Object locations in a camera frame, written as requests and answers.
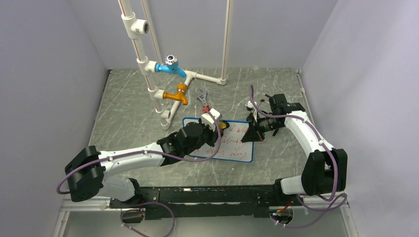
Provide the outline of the yellow black whiteboard eraser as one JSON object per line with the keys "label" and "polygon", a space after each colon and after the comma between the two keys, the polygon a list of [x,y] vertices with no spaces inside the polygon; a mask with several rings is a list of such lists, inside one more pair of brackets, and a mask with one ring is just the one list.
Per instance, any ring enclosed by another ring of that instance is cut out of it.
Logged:
{"label": "yellow black whiteboard eraser", "polygon": [[224,120],[221,120],[218,123],[218,125],[219,125],[219,127],[220,127],[221,130],[225,130],[225,129],[227,129],[230,126],[230,124],[228,122],[224,121]]}

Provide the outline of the blue framed whiteboard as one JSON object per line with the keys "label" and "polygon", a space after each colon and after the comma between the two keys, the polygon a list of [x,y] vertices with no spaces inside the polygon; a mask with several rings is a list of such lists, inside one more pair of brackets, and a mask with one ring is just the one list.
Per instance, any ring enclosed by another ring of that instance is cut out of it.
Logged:
{"label": "blue framed whiteboard", "polygon": [[[182,120],[182,125],[185,126],[189,122],[198,122],[198,118],[185,117]],[[248,122],[240,120],[226,120],[226,122],[229,123],[229,127],[223,131],[221,146],[213,159],[252,162],[254,143],[242,143],[241,141],[249,128]],[[213,154],[214,150],[215,146],[211,147],[205,144],[189,156],[195,157],[196,159],[207,158]]]}

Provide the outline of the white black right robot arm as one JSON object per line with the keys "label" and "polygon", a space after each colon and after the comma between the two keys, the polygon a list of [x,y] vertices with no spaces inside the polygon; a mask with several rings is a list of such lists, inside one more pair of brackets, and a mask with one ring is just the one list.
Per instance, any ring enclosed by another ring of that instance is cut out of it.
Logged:
{"label": "white black right robot arm", "polygon": [[292,195],[318,196],[324,201],[333,201],[336,193],[345,189],[346,151],[326,141],[300,103],[289,103],[284,94],[267,96],[267,103],[269,112],[261,110],[253,97],[247,102],[249,127],[242,142],[262,142],[266,132],[275,135],[285,127],[297,139],[307,157],[302,174],[275,181],[274,202],[284,205]]}

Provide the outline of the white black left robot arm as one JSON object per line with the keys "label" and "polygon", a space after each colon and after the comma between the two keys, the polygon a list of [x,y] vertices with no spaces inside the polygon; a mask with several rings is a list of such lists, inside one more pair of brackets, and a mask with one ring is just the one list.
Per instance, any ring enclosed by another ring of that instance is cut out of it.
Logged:
{"label": "white black left robot arm", "polygon": [[142,201],[139,182],[136,179],[120,179],[116,175],[145,167],[162,167],[185,160],[185,156],[203,145],[219,149],[218,140],[229,124],[220,121],[219,128],[212,129],[201,121],[189,122],[178,132],[149,145],[121,150],[98,151],[95,146],[83,148],[66,166],[65,181],[73,202],[81,202],[95,196],[117,199],[129,207]]}

